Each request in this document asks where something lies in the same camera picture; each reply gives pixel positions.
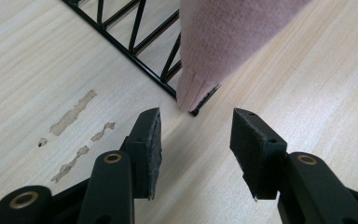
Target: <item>wooden table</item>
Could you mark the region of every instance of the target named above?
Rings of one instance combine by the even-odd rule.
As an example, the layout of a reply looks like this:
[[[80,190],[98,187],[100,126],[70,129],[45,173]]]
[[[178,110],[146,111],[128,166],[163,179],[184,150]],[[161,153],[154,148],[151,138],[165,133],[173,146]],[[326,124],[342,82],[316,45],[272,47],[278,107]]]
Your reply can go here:
[[[168,15],[146,10],[151,21]],[[158,50],[141,57],[161,65],[152,62],[163,58]],[[88,178],[96,157],[118,149],[138,115],[158,106],[163,163],[156,199],[136,200],[137,223],[281,223],[277,201],[255,203],[228,147],[234,107],[257,113],[289,152],[319,156],[358,190],[358,1],[312,2],[193,118],[63,2],[0,0],[0,199],[27,185],[56,194]],[[76,120],[51,133],[75,107]],[[107,122],[114,129],[91,141]]]

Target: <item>damaged table surface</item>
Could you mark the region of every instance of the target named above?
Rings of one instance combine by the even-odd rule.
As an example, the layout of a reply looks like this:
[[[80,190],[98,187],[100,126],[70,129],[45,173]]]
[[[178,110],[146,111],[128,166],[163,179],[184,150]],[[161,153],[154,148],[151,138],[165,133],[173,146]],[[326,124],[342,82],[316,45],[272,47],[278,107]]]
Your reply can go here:
[[[152,9],[152,23],[166,17]],[[0,199],[88,178],[157,106],[163,161],[156,199],[135,202],[136,223],[281,223],[277,201],[255,203],[228,148],[234,107],[358,190],[358,1],[313,1],[193,118],[63,2],[0,0]]]

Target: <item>light wood surface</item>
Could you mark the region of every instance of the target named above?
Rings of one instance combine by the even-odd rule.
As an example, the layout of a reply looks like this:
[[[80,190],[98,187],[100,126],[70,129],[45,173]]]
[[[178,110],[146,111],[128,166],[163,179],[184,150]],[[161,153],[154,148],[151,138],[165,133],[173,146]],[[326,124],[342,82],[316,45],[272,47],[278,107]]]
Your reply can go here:
[[[177,5],[149,2],[151,27]],[[130,18],[112,30],[120,40]],[[162,66],[173,44],[159,41],[141,55],[150,66]],[[77,119],[51,133],[91,90]],[[88,178],[96,157],[118,149],[138,115],[157,106],[163,162],[156,199],[135,202],[136,223],[281,223],[277,201],[251,197],[228,147],[234,107],[257,113],[289,152],[319,156],[358,190],[358,1],[313,1],[193,118],[63,2],[0,0],[0,199],[27,185],[56,194]],[[91,141],[107,122],[114,129]]]

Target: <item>pink fabric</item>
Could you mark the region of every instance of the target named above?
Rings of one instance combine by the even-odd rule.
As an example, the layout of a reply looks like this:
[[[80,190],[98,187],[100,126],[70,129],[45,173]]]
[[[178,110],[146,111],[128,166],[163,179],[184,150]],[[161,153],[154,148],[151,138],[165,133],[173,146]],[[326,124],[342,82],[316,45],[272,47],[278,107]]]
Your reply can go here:
[[[181,0],[181,109],[195,109],[309,1]]]

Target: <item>black wire rack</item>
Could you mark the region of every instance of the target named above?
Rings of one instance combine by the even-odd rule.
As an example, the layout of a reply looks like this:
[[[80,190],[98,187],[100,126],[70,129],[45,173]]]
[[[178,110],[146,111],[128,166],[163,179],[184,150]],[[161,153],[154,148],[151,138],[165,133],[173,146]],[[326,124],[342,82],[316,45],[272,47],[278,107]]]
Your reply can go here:
[[[106,21],[103,21],[103,0],[98,0],[96,21],[80,8],[79,3],[81,2],[81,0],[63,0],[63,2],[66,3],[74,12],[76,12],[81,18],[83,18],[96,31],[98,31],[107,41],[109,41],[113,46],[115,46],[124,56],[131,60],[133,64],[135,64],[146,75],[148,75],[156,83],[158,83],[159,86],[164,89],[171,97],[176,99],[176,91],[168,82],[182,68],[180,60],[179,62],[172,65],[174,58],[176,57],[176,54],[180,48],[180,34],[176,38],[176,41],[172,47],[168,59],[164,62],[165,65],[162,69],[160,76],[157,75],[157,73],[154,72],[151,68],[149,68],[144,62],[142,62],[142,60],[138,56],[153,41],[155,41],[159,36],[161,36],[171,25],[173,25],[179,19],[179,10],[176,10],[168,19],[166,19],[161,25],[159,25],[155,30],[153,30],[145,39],[140,41],[139,44],[135,45],[135,40],[138,35],[145,10],[146,0],[131,0],[126,6],[121,8]],[[113,26],[117,25],[123,18],[128,16],[136,8],[137,11],[132,26],[130,44],[126,48],[116,38],[111,36],[106,31],[106,29],[108,27],[112,28]],[[200,109],[212,97],[212,95],[217,91],[217,89],[218,87],[210,91],[198,104],[197,108],[190,113],[194,116],[197,116],[200,112]]]

